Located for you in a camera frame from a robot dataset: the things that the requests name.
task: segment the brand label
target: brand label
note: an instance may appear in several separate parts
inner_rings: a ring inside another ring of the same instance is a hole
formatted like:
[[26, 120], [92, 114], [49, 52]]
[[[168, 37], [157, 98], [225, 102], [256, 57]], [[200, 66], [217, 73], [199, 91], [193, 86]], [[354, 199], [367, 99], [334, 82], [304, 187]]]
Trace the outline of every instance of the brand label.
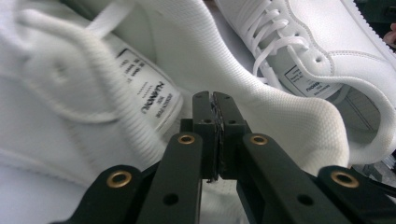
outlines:
[[322, 99], [330, 97], [342, 87], [342, 84], [327, 84], [310, 80], [304, 77], [297, 65], [285, 72], [279, 80], [296, 95]]
[[180, 93], [155, 65], [124, 49], [117, 57], [120, 69], [138, 102], [133, 102], [155, 128], [160, 129], [181, 107]]

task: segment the brass insert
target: brass insert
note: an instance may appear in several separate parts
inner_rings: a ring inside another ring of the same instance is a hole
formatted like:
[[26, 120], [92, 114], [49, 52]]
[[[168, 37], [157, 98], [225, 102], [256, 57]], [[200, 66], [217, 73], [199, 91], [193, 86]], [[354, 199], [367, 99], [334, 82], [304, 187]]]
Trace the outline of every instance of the brass insert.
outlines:
[[346, 188], [355, 189], [359, 186], [359, 181], [353, 176], [342, 171], [333, 171], [332, 180]]
[[132, 175], [129, 172], [118, 170], [113, 172], [107, 179], [107, 185], [113, 189], [122, 188], [132, 180]]
[[250, 138], [250, 142], [256, 145], [263, 146], [268, 143], [268, 139], [259, 135], [254, 135]]
[[177, 140], [181, 144], [188, 145], [188, 144], [193, 143], [195, 141], [195, 138], [194, 138], [194, 136], [185, 134], [185, 135], [180, 136]]

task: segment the white sneaker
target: white sneaker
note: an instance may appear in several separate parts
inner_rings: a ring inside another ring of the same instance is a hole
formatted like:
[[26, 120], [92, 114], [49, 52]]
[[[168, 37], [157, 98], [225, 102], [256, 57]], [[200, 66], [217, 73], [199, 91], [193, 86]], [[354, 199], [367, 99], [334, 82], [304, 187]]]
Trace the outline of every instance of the white sneaker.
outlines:
[[269, 85], [328, 99], [339, 109], [351, 163], [396, 148], [396, 56], [352, 0], [216, 0]]
[[[64, 2], [68, 7], [52, 0], [0, 3], [5, 170], [86, 188], [112, 165], [145, 169], [161, 158], [179, 119], [191, 117], [191, 96], [198, 91], [230, 94], [253, 132], [274, 137], [307, 172], [347, 166], [347, 135], [336, 108], [252, 77], [227, 50], [201, 1], [111, 1], [108, 7], [107, 0]], [[31, 192], [29, 198], [2, 201], [2, 220], [47, 223], [72, 214], [63, 204], [57, 208], [62, 215], [51, 213], [51, 194], [24, 183], [18, 187]], [[52, 192], [56, 186], [42, 187]], [[76, 191], [73, 202], [80, 197]], [[14, 209], [19, 203], [31, 206]], [[208, 223], [243, 219], [234, 182], [205, 184], [201, 211]]]

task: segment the shoelace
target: shoelace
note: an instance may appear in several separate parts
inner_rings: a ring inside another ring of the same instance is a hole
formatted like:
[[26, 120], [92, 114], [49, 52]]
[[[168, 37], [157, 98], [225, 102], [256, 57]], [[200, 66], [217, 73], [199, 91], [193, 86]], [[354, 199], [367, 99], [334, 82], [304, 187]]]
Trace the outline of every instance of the shoelace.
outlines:
[[[273, 32], [285, 28], [289, 22], [287, 20], [274, 21], [280, 15], [279, 10], [274, 9], [267, 11], [272, 0], [262, 1], [252, 13], [248, 9], [252, 7], [253, 2], [247, 1], [241, 8], [236, 19], [236, 30], [239, 31], [247, 47], [256, 58], [253, 66], [253, 75], [257, 76], [259, 67], [269, 55], [276, 55], [277, 51], [286, 46], [300, 46], [303, 49], [309, 49], [309, 43], [301, 36], [283, 36], [279, 39], [274, 38], [264, 49], [260, 48], [260, 43], [270, 36]], [[268, 77], [267, 80], [277, 80], [277, 77]]]
[[86, 28], [99, 38], [112, 32], [134, 9], [135, 0], [114, 0]]

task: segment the shoe eyelet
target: shoe eyelet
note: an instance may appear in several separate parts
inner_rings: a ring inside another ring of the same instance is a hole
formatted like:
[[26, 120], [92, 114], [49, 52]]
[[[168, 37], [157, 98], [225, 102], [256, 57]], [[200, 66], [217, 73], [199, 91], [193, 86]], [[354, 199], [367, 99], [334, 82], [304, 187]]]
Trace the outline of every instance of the shoe eyelet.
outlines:
[[64, 83], [66, 81], [65, 70], [66, 68], [61, 63], [55, 63], [52, 75], [57, 83]]

